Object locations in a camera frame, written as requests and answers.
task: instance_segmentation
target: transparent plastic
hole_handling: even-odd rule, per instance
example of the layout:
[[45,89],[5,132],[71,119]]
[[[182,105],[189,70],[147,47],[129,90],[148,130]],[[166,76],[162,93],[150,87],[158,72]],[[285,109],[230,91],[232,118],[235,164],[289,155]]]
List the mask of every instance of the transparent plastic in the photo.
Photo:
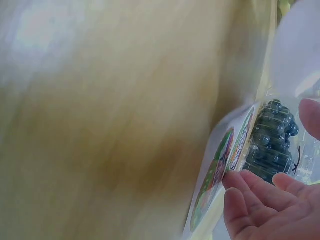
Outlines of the transparent plastic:
[[309,185],[320,180],[320,142],[300,121],[300,101],[273,95],[261,103],[242,169],[271,184],[277,173]]

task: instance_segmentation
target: cartoon graphic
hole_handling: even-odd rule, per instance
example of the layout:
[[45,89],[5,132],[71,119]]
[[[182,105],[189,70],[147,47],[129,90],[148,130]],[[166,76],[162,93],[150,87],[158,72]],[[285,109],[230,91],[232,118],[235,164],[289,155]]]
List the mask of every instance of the cartoon graphic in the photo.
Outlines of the cartoon graphic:
[[225,174],[233,140],[234,128],[232,127],[224,135],[204,178],[197,200],[195,201],[190,223],[191,232],[194,232],[198,227],[215,198],[219,183]]
[[254,117],[254,110],[255,108],[253,107],[249,114],[247,115],[244,124],[241,127],[241,130],[239,132],[238,138],[236,139],[236,142],[234,144],[234,148],[230,157],[230,161],[227,166],[227,170],[235,170],[239,161],[239,158],[241,156],[241,153],[244,149],[245,143],[248,138],[249,130],[251,127],[251,121]]

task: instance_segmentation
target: white surface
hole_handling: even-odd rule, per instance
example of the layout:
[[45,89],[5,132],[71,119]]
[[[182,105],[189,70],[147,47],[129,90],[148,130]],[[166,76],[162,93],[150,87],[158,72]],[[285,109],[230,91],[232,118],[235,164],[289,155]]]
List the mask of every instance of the white surface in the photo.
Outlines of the white surface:
[[274,39],[270,77],[279,94],[319,97],[320,1],[298,1]]

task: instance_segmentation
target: beige surface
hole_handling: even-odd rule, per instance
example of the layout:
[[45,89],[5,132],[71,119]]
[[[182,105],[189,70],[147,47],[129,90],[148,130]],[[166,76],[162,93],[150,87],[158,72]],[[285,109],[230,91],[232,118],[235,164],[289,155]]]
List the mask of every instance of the beige surface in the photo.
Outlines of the beige surface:
[[[259,85],[243,8],[0,1],[0,238],[178,239],[214,123]],[[254,69],[227,95],[234,56]]]

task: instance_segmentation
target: green capsule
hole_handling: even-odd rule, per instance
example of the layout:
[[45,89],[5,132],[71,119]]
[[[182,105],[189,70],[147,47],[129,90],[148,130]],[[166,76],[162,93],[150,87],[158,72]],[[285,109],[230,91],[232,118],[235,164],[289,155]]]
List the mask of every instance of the green capsule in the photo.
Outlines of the green capsule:
[[286,106],[282,106],[281,113],[288,115],[290,114],[290,110]]

